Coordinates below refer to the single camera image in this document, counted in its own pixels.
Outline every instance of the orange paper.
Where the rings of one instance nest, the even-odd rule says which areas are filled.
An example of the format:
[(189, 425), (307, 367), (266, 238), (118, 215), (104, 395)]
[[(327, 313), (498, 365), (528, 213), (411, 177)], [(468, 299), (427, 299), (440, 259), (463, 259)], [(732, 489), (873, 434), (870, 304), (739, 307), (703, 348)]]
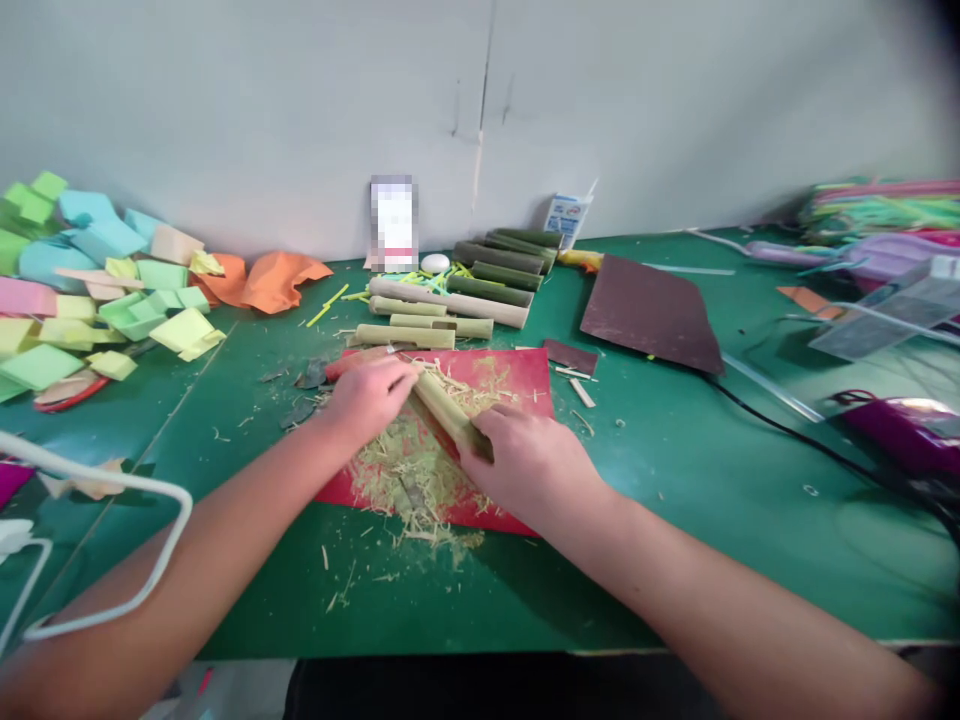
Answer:
[(242, 257), (212, 253), (223, 265), (223, 275), (197, 275), (200, 289), (208, 298), (212, 293), (218, 300), (234, 307), (248, 307), (243, 301), (244, 287), (247, 284), (247, 266)]
[[(223, 256), (215, 253), (214, 257), (223, 263)], [(327, 275), (333, 275), (333, 270), (306, 255), (281, 251), (268, 253), (250, 268), (250, 277), (243, 289), (241, 302), (265, 313), (278, 313), (300, 304), (301, 296), (296, 289), (297, 285), (306, 280), (319, 280)]]
[(778, 287), (777, 290), (782, 292), (788, 298), (793, 300), (797, 305), (802, 307), (807, 312), (811, 312), (817, 317), (822, 317), (826, 320), (833, 320), (833, 318), (840, 315), (843, 310), (840, 308), (829, 307), (824, 309), (827, 305), (830, 304), (830, 301), (820, 295), (817, 295), (813, 290), (805, 287)]

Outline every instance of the blue foam piece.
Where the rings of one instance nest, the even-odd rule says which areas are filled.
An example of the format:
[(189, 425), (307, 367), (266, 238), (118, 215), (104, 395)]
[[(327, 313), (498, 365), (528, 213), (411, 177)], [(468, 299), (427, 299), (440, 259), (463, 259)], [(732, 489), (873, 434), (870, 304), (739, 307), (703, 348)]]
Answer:
[(70, 238), (70, 242), (96, 260), (100, 267), (107, 264), (109, 257), (129, 257), (146, 250), (150, 245), (149, 241), (118, 217), (94, 221), (87, 229)]
[(157, 220), (155, 217), (150, 217), (146, 213), (130, 209), (124, 214), (123, 221), (136, 230), (142, 237), (145, 237), (147, 241), (153, 240), (153, 233), (157, 231), (157, 225), (163, 225), (162, 220)]
[(85, 228), (98, 220), (119, 219), (110, 198), (103, 193), (64, 190), (57, 202), (63, 219), (74, 227)]
[(99, 270), (100, 266), (75, 247), (51, 240), (35, 240), (20, 253), (20, 277), (42, 282), (61, 292), (86, 295), (82, 280), (57, 275), (57, 268), (72, 270)]

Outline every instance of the pink foam piece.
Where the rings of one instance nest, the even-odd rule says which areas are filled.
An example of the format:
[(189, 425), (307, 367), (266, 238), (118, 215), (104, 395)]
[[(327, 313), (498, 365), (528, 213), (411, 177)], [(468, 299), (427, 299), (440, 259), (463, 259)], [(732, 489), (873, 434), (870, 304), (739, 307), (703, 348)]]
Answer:
[(57, 314), (57, 293), (48, 285), (0, 277), (0, 315)]
[(7, 506), (17, 490), (33, 477), (33, 468), (0, 464), (0, 510)]

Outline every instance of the white wall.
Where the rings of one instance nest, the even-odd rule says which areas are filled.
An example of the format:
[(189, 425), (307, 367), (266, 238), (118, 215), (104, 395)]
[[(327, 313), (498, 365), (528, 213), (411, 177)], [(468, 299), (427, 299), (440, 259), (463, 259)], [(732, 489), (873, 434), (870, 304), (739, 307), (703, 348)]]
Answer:
[(0, 182), (50, 169), (248, 256), (365, 254), (374, 173), (417, 178), (427, 248), (597, 176), (586, 236), (739, 224), (955, 174), (913, 4), (32, 0), (0, 26)]

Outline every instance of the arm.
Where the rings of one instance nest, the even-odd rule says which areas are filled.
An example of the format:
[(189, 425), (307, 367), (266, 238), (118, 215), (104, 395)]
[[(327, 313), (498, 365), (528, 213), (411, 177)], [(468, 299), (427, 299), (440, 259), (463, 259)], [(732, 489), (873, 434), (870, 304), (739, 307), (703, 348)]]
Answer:
[(474, 424), (495, 458), (462, 449), (474, 482), (642, 617), (732, 716), (936, 708), (937, 687), (899, 657), (613, 490), (566, 427), (504, 406)]
[[(417, 374), (390, 358), (344, 375), (321, 415), (197, 505), (166, 573), (140, 608), (14, 653), (0, 673), (6, 717), (139, 717), (203, 647), (300, 511), (396, 417)], [(165, 535), (148, 541), (57, 619), (130, 598)]]

